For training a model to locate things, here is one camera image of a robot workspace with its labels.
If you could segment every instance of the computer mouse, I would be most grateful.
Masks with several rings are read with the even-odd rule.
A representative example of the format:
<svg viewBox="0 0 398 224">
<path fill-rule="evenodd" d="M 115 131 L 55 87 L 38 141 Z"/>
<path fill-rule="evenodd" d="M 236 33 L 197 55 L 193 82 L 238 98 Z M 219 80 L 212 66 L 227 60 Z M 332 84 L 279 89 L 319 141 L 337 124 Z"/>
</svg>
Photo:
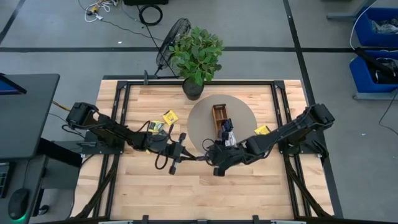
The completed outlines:
<svg viewBox="0 0 398 224">
<path fill-rule="evenodd" d="M 26 213 L 28 201 L 28 189 L 18 189 L 14 191 L 8 202 L 8 215 L 10 218 L 13 220 L 22 218 Z"/>
</svg>

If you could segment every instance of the gray floor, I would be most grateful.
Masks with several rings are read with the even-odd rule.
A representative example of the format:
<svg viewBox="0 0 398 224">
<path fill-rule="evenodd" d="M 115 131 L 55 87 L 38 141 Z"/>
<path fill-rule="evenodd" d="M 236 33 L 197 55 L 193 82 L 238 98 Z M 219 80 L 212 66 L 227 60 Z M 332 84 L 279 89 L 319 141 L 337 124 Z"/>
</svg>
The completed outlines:
<svg viewBox="0 0 398 224">
<path fill-rule="evenodd" d="M 87 6 L 94 0 L 81 0 Z M 351 11 L 357 1 L 290 0 L 302 47 L 349 47 L 352 22 L 328 21 L 326 13 Z M 0 2 L 0 30 L 17 5 Z M 396 0 L 379 0 L 378 7 L 398 7 Z M 135 7 L 125 6 L 137 17 Z M 151 27 L 155 37 L 164 38 L 179 17 L 193 26 L 205 27 L 224 39 L 225 46 L 293 47 L 282 0 L 170 0 L 161 6 L 164 20 Z M 142 26 L 120 8 L 102 13 L 104 19 L 147 34 Z M 26 0 L 2 47 L 153 47 L 150 39 L 119 30 L 102 22 L 86 23 L 77 0 Z M 55 100 L 64 105 L 76 101 L 94 103 L 104 75 L 141 75 L 155 70 L 155 52 L 92 53 L 0 53 L 0 71 L 8 74 L 59 73 Z M 304 53 L 315 99 L 325 103 L 336 118 L 325 133 L 331 164 L 345 218 L 398 221 L 397 136 L 377 125 L 389 102 L 354 101 L 355 85 L 349 70 L 353 54 Z M 295 53 L 225 52 L 217 78 L 302 79 Z M 161 71 L 170 75 L 168 70 Z M 398 129 L 393 105 L 384 123 Z M 66 117 L 53 107 L 51 112 Z M 51 140 L 78 139 L 64 133 L 58 118 L 49 117 L 44 137 Z M 40 220 L 57 220 L 69 213 L 72 190 L 53 190 L 45 201 L 53 209 Z"/>
</svg>

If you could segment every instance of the electric fan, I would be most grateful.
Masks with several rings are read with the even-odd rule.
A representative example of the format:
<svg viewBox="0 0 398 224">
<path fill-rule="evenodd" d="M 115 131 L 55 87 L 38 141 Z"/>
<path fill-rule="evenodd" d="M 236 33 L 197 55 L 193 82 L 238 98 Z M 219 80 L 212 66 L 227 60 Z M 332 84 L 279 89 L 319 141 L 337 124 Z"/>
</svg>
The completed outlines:
<svg viewBox="0 0 398 224">
<path fill-rule="evenodd" d="M 169 50 L 170 46 L 175 45 L 175 41 L 178 40 L 181 36 L 187 34 L 191 29 L 191 23 L 188 19 L 181 18 L 179 19 L 173 27 L 170 29 L 166 38 L 163 41 L 162 46 L 159 48 L 159 52 L 156 56 L 156 64 L 157 70 L 154 74 L 156 78 L 175 78 L 175 77 L 158 77 L 157 73 L 163 68 L 167 68 L 170 65 L 170 60 L 172 58 L 172 52 Z M 144 76 L 148 76 L 148 72 L 144 71 Z"/>
</svg>

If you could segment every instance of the round gray mat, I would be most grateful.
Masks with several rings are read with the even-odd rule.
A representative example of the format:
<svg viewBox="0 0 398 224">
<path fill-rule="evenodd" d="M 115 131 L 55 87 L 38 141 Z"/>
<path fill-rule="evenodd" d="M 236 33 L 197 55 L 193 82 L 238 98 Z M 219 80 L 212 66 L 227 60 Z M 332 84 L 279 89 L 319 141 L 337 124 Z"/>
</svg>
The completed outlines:
<svg viewBox="0 0 398 224">
<path fill-rule="evenodd" d="M 211 108 L 213 105 L 223 103 L 226 105 L 229 118 L 232 119 L 236 142 L 240 142 L 252 136 L 254 130 L 257 128 L 256 117 L 250 108 L 241 100 L 228 95 L 213 95 L 204 98 L 192 108 L 188 117 L 189 138 L 196 149 L 203 154 L 206 152 L 201 145 L 203 140 L 206 138 L 212 140 L 216 139 L 216 130 Z M 210 141 L 206 141 L 203 145 L 207 147 L 210 144 Z"/>
</svg>

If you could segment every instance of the small wooden crate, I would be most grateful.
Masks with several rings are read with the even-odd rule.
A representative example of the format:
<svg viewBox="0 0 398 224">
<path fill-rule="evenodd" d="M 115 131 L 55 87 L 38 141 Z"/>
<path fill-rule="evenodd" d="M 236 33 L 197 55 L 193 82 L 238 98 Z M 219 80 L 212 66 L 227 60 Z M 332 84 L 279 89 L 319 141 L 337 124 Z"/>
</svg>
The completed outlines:
<svg viewBox="0 0 398 224">
<path fill-rule="evenodd" d="M 211 108 L 211 112 L 213 113 L 214 126 L 216 129 L 216 138 L 218 138 L 218 134 L 222 130 L 221 124 L 223 123 L 223 121 L 229 119 L 228 113 L 226 112 L 226 105 L 213 105 L 213 107 Z"/>
</svg>

